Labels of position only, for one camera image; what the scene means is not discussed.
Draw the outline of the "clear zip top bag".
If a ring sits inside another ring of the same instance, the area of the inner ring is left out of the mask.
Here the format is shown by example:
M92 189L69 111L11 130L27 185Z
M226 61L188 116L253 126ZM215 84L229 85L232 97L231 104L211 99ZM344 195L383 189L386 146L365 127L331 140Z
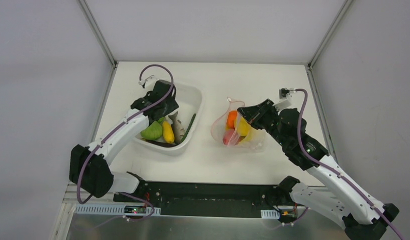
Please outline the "clear zip top bag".
M224 148L261 152L264 149L265 132L256 130L238 113L245 102L228 97L228 108L212 124L212 138Z

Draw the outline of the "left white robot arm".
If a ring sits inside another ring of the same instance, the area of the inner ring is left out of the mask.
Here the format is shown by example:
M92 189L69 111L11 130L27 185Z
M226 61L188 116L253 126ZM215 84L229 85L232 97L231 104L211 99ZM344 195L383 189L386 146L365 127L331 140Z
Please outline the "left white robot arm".
M136 135L179 107L175 93L173 83L156 81L112 130L87 146L76 145L71 151L69 180L96 198L124 192L131 201L140 202L145 196L140 178L128 172L112 172L110 165Z

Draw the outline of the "yellow napa cabbage toy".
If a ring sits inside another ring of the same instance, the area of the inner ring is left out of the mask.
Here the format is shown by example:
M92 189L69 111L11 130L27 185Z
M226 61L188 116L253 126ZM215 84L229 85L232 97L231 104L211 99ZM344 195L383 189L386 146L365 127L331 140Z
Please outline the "yellow napa cabbage toy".
M240 142L249 142L255 138L256 130L243 117L237 119L235 130L241 136Z

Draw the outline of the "orange toy fruit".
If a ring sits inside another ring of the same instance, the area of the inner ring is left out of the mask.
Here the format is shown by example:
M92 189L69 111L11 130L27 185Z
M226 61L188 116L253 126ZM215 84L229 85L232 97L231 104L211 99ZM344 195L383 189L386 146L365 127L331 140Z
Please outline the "orange toy fruit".
M232 110L228 113L226 118L226 129L234 129L237 122L237 111Z

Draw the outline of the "red apple toy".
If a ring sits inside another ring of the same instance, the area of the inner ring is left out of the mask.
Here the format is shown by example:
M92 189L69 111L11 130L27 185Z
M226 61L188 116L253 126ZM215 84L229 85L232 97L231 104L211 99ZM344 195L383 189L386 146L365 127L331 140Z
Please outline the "red apple toy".
M235 146L241 141L241 136L234 128L225 131L222 142L226 146Z

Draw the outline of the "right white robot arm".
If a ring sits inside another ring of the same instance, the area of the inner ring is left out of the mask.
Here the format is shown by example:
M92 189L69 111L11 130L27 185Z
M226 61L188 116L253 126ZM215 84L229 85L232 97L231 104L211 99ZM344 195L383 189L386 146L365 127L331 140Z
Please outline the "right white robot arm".
M318 179L335 196L312 193L309 186L287 176L279 185L277 200L311 208L340 226L351 240L379 240L398 215L392 203L370 196L335 162L316 139L305 133L304 108L278 111L274 103L264 102L237 109L254 129L264 130L281 145L288 159Z

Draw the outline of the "white plastic basket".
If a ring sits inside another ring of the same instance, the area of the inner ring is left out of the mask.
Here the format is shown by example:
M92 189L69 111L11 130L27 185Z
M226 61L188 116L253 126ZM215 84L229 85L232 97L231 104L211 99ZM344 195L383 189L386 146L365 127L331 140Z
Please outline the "white plastic basket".
M145 147L148 150L167 156L179 156L187 149L189 141L193 137L198 124L205 102L203 92L193 84L178 82L175 83L175 87L177 91L176 101L179 105L179 108L177 109L177 119L181 121L182 126L186 130L184 140L179 145L164 147L141 139L139 134L133 139L134 143Z

